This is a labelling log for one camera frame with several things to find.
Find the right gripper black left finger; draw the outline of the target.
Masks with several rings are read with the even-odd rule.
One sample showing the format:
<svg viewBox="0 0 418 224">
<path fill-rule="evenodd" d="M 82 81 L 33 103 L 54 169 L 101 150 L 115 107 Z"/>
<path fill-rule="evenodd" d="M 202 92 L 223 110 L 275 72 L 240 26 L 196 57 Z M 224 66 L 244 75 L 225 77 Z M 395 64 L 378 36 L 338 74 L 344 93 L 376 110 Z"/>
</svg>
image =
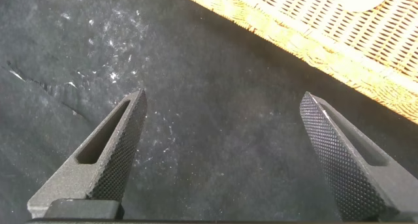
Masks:
<svg viewBox="0 0 418 224">
<path fill-rule="evenodd" d="M 125 96 L 28 200 L 33 218 L 48 217 L 57 200 L 103 207 L 123 198 L 147 111 L 146 93 Z"/>
</svg>

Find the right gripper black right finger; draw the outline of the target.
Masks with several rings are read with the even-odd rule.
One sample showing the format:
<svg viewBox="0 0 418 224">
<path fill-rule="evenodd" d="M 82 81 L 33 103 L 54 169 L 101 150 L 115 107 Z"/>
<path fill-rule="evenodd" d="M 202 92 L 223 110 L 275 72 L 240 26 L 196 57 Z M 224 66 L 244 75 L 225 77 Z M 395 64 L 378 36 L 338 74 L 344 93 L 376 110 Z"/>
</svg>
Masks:
<svg viewBox="0 0 418 224">
<path fill-rule="evenodd" d="M 322 98 L 299 110 L 344 221 L 417 221 L 416 177 Z"/>
</svg>

